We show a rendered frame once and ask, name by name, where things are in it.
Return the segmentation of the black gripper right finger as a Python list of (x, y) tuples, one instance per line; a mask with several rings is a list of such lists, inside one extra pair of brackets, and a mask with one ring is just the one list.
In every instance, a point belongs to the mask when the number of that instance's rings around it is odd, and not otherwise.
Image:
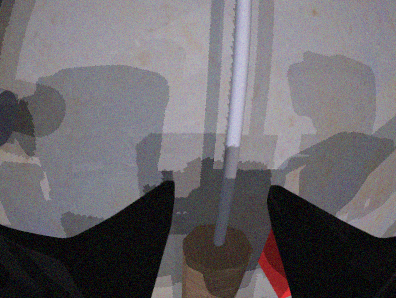
[(267, 206), (292, 298), (377, 298), (395, 281), (396, 237), (373, 237), (279, 185)]

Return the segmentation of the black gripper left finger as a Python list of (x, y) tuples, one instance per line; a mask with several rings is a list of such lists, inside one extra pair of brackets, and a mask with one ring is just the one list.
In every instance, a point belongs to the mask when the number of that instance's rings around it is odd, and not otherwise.
[(151, 298), (173, 221), (174, 182), (69, 238), (0, 223), (0, 270), (54, 298)]

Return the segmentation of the orange cylinder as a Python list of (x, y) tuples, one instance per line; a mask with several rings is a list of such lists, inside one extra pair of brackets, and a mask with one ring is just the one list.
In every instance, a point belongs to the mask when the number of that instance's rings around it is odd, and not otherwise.
[(11, 91), (0, 89), (0, 146), (8, 142), (16, 125), (17, 102)]

